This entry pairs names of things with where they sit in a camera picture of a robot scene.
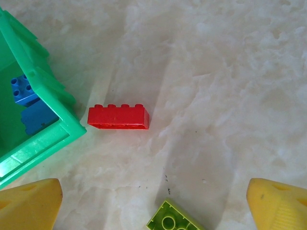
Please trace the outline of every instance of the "white marble surface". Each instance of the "white marble surface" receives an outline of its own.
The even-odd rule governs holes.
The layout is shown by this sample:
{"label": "white marble surface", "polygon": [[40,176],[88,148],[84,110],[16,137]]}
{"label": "white marble surface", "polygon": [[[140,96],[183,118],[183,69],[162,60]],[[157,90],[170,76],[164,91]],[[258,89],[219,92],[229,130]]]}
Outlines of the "white marble surface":
{"label": "white marble surface", "polygon": [[[306,1],[0,5],[50,51],[88,129],[9,186],[59,178],[54,230],[144,230],[166,197],[209,230],[255,230],[250,178],[307,187]],[[86,124],[94,104],[138,103],[148,131]]]}

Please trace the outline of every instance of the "toy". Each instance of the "toy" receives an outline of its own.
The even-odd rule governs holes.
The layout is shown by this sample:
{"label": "toy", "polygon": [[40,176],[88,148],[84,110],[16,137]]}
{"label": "toy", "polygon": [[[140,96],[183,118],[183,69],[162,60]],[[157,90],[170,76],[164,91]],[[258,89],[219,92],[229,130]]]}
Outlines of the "toy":
{"label": "toy", "polygon": [[247,201],[258,230],[307,229],[307,189],[254,178]]}
{"label": "toy", "polygon": [[36,134],[59,119],[42,100],[23,110],[21,117],[21,122],[24,123],[25,132],[28,135]]}
{"label": "toy", "polygon": [[28,78],[22,75],[11,80],[14,100],[17,104],[29,107],[39,100],[39,97],[34,93]]}
{"label": "toy", "polygon": [[169,198],[159,207],[147,227],[150,230],[205,230]]}
{"label": "toy", "polygon": [[58,179],[0,191],[0,229],[52,230],[62,198]]}
{"label": "toy", "polygon": [[149,114],[142,104],[135,107],[96,104],[89,109],[87,123],[100,129],[148,129]]}
{"label": "toy", "polygon": [[[75,99],[59,83],[48,63],[49,53],[37,38],[0,8],[0,189],[82,136],[86,129],[72,112]],[[25,75],[33,92],[59,117],[34,136],[24,131],[11,80]]]}

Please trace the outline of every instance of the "blue lego brick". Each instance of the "blue lego brick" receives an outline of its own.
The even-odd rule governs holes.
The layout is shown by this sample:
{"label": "blue lego brick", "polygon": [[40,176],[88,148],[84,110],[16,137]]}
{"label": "blue lego brick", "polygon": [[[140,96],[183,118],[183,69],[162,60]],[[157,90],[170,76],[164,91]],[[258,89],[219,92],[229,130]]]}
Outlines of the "blue lego brick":
{"label": "blue lego brick", "polygon": [[24,109],[21,112],[21,117],[21,122],[25,125],[25,132],[30,136],[59,119],[42,100]]}
{"label": "blue lego brick", "polygon": [[28,78],[25,75],[11,80],[14,100],[17,104],[29,107],[39,100],[37,94],[32,90]]}

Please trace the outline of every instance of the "lego brick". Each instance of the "lego brick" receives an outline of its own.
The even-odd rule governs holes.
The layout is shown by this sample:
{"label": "lego brick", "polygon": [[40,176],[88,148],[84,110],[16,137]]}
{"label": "lego brick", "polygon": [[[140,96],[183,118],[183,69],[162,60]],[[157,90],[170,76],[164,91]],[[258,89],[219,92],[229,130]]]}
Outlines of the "lego brick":
{"label": "lego brick", "polygon": [[89,109],[87,123],[99,129],[148,129],[149,114],[142,104],[135,107],[96,104]]}
{"label": "lego brick", "polygon": [[63,199],[58,179],[0,191],[1,230],[52,230]]}
{"label": "lego brick", "polygon": [[21,121],[26,127],[25,132],[28,135],[34,135],[59,119],[42,100],[24,109],[21,116]]}
{"label": "lego brick", "polygon": [[17,104],[29,107],[39,100],[25,75],[11,80],[14,100]]}
{"label": "lego brick", "polygon": [[205,230],[169,198],[147,223],[147,228],[150,230]]}

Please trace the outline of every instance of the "green plastic crate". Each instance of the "green plastic crate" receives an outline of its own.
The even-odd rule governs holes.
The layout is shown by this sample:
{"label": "green plastic crate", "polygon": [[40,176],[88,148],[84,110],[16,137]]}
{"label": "green plastic crate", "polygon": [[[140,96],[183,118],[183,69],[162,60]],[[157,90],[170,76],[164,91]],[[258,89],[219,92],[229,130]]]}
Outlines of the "green plastic crate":
{"label": "green plastic crate", "polygon": [[[37,38],[0,8],[0,188],[86,132],[73,112],[75,99],[53,76],[49,53]],[[59,120],[34,136],[25,133],[21,111],[14,102],[11,79],[25,74],[33,91]]]}
{"label": "green plastic crate", "polygon": [[147,223],[150,230],[205,230],[187,212],[167,198]]}

